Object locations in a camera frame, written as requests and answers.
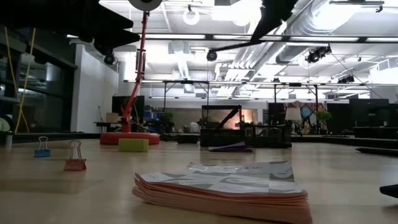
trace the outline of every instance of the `stack of paper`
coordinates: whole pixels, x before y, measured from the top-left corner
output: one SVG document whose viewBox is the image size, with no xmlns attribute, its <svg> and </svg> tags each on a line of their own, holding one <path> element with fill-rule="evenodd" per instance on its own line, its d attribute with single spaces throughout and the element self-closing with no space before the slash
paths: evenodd
<svg viewBox="0 0 398 224">
<path fill-rule="evenodd" d="M 189 164 L 181 172 L 136 174 L 132 193 L 154 205 L 296 224 L 312 223 L 290 162 Z"/>
</svg>

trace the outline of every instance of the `yellow sponge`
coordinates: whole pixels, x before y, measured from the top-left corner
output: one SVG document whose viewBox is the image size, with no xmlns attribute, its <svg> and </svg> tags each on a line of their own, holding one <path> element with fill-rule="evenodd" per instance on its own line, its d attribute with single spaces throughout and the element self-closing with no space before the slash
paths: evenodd
<svg viewBox="0 0 398 224">
<path fill-rule="evenodd" d="M 121 152 L 147 152 L 148 139 L 119 139 L 119 151 Z"/>
</svg>

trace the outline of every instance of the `potted plant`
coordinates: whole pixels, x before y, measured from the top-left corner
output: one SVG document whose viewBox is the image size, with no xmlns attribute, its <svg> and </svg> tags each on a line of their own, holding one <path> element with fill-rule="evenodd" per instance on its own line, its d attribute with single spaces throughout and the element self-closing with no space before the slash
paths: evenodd
<svg viewBox="0 0 398 224">
<path fill-rule="evenodd" d="M 164 112 L 162 115 L 161 122 L 163 124 L 164 131 L 166 131 L 167 133 L 170 133 L 173 130 L 174 126 L 173 119 L 174 119 L 174 114 L 171 112 Z"/>
<path fill-rule="evenodd" d="M 316 113 L 317 119 L 326 124 L 326 122 L 331 118 L 331 113 L 327 111 L 318 111 Z M 321 129 L 320 134 L 327 134 L 328 130 L 327 129 Z"/>
</svg>

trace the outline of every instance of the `box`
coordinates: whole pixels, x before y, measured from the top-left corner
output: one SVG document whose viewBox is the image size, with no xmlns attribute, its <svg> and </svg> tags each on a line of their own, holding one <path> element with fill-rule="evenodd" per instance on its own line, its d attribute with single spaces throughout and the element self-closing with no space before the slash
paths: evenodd
<svg viewBox="0 0 398 224">
<path fill-rule="evenodd" d="M 106 113 L 106 122 L 107 123 L 117 123 L 119 121 L 118 113 Z"/>
</svg>

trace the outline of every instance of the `yellow rope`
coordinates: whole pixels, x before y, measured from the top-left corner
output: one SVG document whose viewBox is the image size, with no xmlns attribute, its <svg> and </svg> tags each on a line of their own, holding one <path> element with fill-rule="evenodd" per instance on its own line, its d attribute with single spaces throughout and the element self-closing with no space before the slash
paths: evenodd
<svg viewBox="0 0 398 224">
<path fill-rule="evenodd" d="M 18 87 L 17 87 L 17 83 L 16 83 L 16 80 L 15 80 L 14 67 L 12 67 L 11 50 L 10 50 L 10 43 L 9 43 L 9 39 L 8 39 L 8 30 L 7 30 L 7 27 L 5 27 L 4 29 L 6 31 L 6 44 L 7 44 L 8 62 L 10 64 L 12 82 L 14 84 L 15 94 L 17 96 L 17 100 L 18 100 L 18 103 L 19 103 L 19 108 L 22 111 L 22 106 L 21 106 L 21 102 L 19 101 L 19 95 L 18 95 Z M 22 113 L 22 118 L 25 121 L 27 132 L 30 132 L 29 131 L 29 126 L 27 125 L 27 121 L 26 121 L 25 116 L 24 116 L 23 113 Z"/>
<path fill-rule="evenodd" d="M 32 43 L 30 44 L 30 56 L 33 55 L 33 46 L 35 44 L 35 36 L 36 36 L 36 28 L 33 29 Z M 26 90 L 26 86 L 27 86 L 27 78 L 29 76 L 29 70 L 30 70 L 30 61 L 27 64 L 27 70 L 26 70 L 26 76 L 25 76 L 25 84 L 24 84 L 24 93 L 22 94 L 22 101 L 21 101 L 20 110 L 19 110 L 19 116 L 18 116 L 18 121 L 17 121 L 17 129 L 15 130 L 16 134 L 18 132 L 19 122 L 21 121 L 22 107 L 23 107 L 24 101 L 25 101 L 25 90 Z"/>
</svg>

